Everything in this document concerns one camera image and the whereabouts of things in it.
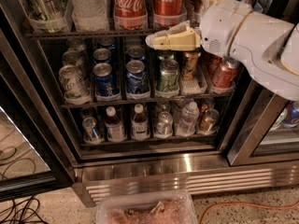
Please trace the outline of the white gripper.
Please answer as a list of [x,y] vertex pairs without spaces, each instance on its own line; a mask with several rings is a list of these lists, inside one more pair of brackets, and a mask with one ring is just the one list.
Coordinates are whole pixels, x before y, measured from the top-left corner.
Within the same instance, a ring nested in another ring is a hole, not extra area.
[[202,48],[206,52],[219,57],[227,55],[238,28],[253,11],[252,6],[236,0],[201,1],[205,12],[199,29],[183,21],[148,35],[147,46],[156,50],[192,51],[201,47],[202,37]]

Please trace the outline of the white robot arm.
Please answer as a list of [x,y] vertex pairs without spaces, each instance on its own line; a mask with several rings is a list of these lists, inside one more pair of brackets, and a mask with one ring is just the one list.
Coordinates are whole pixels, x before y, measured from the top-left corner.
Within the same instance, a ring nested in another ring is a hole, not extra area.
[[250,77],[290,101],[299,100],[299,24],[272,18],[236,0],[202,0],[199,26],[183,21],[146,37],[157,50],[202,48],[242,62]]

